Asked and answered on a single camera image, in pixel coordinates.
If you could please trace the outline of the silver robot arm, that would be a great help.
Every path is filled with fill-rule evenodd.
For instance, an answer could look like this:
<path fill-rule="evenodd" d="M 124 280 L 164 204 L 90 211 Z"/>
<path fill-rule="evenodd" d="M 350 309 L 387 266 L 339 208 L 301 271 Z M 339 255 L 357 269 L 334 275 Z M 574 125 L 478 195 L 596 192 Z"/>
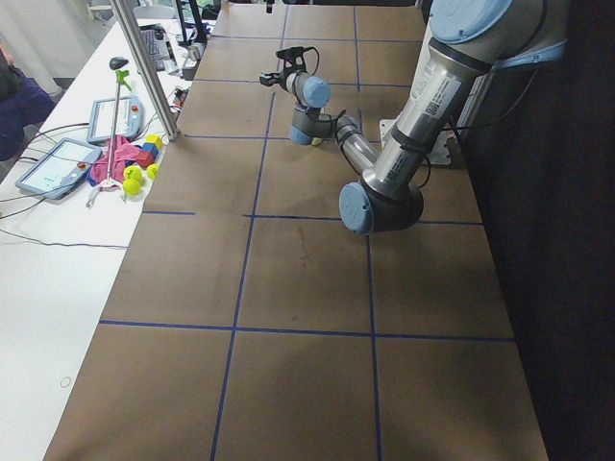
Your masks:
<path fill-rule="evenodd" d="M 561 58 L 566 43 L 566 1 L 435 1 L 404 109 L 377 150 L 353 118 L 322 111 L 331 89 L 308 73 L 305 48 L 277 51 L 285 66 L 263 73 L 262 85 L 279 85 L 295 98 L 290 139 L 308 145 L 332 138 L 359 172 L 339 195 L 347 229 L 358 234 L 403 230 L 416 223 L 424 199 L 412 178 L 449 119 L 463 109 L 476 78 L 491 71 L 535 66 Z"/>

